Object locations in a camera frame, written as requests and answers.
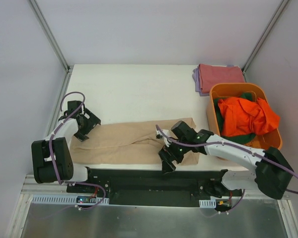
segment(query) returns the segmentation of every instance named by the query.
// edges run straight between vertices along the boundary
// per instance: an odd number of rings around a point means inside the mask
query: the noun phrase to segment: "gray floor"
[[[275,200],[243,200],[229,215],[172,207],[99,206],[79,212],[64,205],[31,204],[23,238],[286,238]]]

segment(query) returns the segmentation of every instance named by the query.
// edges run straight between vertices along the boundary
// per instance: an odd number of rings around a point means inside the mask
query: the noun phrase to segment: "laundry basket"
[[[210,90],[210,101],[207,107],[210,131],[220,135],[213,100],[216,98],[239,97],[242,93],[251,93],[253,101],[256,101],[257,98],[267,101],[264,91],[252,83],[219,83],[212,87]],[[278,129],[275,129],[264,135],[255,136],[251,142],[245,145],[253,148],[262,148],[264,150],[267,150],[271,146],[281,149],[283,141]]]

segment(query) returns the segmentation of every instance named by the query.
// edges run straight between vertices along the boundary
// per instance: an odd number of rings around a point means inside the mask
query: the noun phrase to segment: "tan towel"
[[[97,125],[88,140],[72,138],[72,160],[80,164],[161,164],[158,152],[164,142],[155,138],[155,125],[170,130],[180,120],[195,128],[192,118]],[[199,153],[190,151],[181,164],[197,164],[198,160]]]

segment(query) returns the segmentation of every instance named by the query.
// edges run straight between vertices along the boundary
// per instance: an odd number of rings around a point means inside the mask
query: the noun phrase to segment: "gray wall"
[[[282,152],[298,173],[298,0],[291,1],[268,41],[247,71],[281,116]],[[298,181],[290,186],[298,189]],[[298,218],[298,195],[292,196]]]
[[[243,66],[281,0],[38,0],[69,62]]]
[[[0,0],[0,237],[5,237],[31,143],[44,135],[65,72],[26,0]]]

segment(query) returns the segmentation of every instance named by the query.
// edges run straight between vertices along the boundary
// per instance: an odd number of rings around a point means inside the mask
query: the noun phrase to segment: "red folded towel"
[[[218,83],[244,83],[242,70],[238,66],[223,67],[200,64],[200,87],[202,93],[209,93]]]

